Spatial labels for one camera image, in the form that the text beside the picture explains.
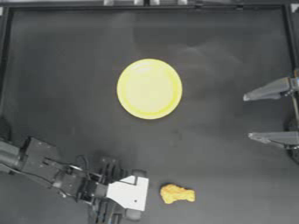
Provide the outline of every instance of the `plate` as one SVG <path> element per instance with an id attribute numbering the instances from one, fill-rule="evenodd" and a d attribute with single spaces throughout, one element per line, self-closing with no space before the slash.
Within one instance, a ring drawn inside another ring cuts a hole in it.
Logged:
<path id="1" fill-rule="evenodd" d="M 125 111 L 144 119 L 167 116 L 183 96 L 180 76 L 159 59 L 141 59 L 121 73 L 116 94 Z"/>

